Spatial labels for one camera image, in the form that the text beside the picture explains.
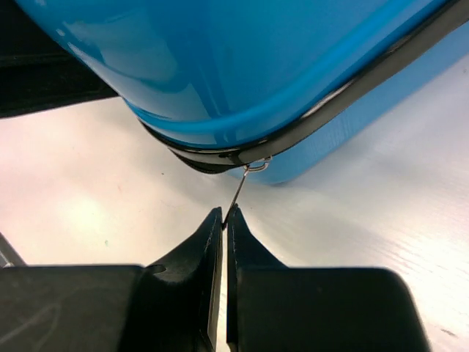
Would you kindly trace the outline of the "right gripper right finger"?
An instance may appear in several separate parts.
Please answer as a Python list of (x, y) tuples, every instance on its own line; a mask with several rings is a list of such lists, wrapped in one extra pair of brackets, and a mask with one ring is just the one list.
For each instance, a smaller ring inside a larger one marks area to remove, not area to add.
[(227, 220), (232, 351), (428, 351), (410, 291), (386, 268), (290, 268)]

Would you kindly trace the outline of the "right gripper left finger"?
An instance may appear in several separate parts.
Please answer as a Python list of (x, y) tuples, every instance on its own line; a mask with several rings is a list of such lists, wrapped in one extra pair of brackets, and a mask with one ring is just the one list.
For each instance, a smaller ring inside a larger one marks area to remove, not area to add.
[(1, 241), (3, 351), (214, 351), (221, 209), (140, 265), (27, 265)]

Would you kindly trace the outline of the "silver zipper pull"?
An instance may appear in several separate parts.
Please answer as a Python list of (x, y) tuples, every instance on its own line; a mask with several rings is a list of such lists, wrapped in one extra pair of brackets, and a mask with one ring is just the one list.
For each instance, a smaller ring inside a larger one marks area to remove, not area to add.
[(224, 217), (224, 221), (223, 221), (223, 224), (222, 224), (222, 230), (225, 230), (227, 228), (230, 213), (232, 212), (234, 206), (237, 204), (237, 199), (239, 198), (239, 195), (240, 195), (240, 193), (243, 189), (243, 186), (244, 186), (245, 181), (248, 178), (248, 176), (252, 173), (262, 172), (262, 171), (266, 170), (269, 167), (270, 162), (272, 161), (272, 159), (273, 159), (272, 156), (268, 156), (268, 157), (263, 158), (261, 160), (255, 161), (253, 163), (246, 164), (243, 167), (243, 176), (240, 179), (240, 183), (239, 183), (239, 185), (236, 189), (236, 192), (234, 193), (234, 196), (232, 198), (232, 201), (230, 203), (228, 211), (226, 212), (226, 215)]

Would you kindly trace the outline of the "blue hard-shell suitcase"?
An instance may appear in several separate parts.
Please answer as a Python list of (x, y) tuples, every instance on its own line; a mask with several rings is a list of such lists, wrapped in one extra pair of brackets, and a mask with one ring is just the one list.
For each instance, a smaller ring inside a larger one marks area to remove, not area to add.
[(467, 53), (466, 1), (3, 1), (1, 115), (119, 97), (190, 168), (283, 183)]

